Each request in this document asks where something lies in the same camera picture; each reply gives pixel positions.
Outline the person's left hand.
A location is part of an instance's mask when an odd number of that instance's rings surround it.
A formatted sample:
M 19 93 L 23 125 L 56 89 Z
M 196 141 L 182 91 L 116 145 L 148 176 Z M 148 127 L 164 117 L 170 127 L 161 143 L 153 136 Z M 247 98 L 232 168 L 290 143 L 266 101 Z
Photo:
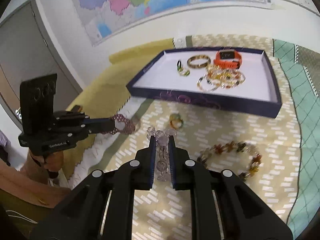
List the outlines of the person's left hand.
M 52 153 L 44 158 L 43 156 L 33 155 L 29 150 L 21 172 L 31 180 L 47 185 L 49 180 L 48 171 L 59 172 L 63 166 L 63 161 L 64 155 L 62 151 Z

